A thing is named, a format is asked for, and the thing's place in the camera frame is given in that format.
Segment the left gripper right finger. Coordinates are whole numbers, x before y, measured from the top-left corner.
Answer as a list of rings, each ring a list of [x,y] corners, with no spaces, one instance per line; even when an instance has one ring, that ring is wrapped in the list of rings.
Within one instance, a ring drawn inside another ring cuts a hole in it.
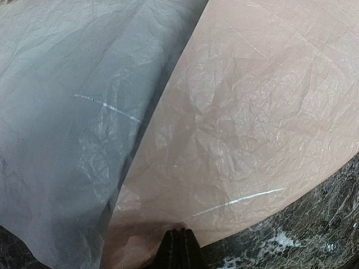
[[[191,229],[181,229],[181,268],[208,269],[199,243]]]

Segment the beige pink wrapping paper sheet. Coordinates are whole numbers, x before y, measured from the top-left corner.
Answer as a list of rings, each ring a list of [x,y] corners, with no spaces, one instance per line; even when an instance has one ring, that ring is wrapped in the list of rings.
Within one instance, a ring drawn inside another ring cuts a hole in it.
[[[1,2],[1,225],[49,267],[214,243],[357,153],[357,1]]]

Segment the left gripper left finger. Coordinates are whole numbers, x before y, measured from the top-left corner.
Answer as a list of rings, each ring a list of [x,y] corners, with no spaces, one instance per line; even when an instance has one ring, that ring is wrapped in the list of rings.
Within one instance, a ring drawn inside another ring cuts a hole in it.
[[[168,230],[160,243],[153,259],[154,269],[182,268],[181,233],[179,230]]]

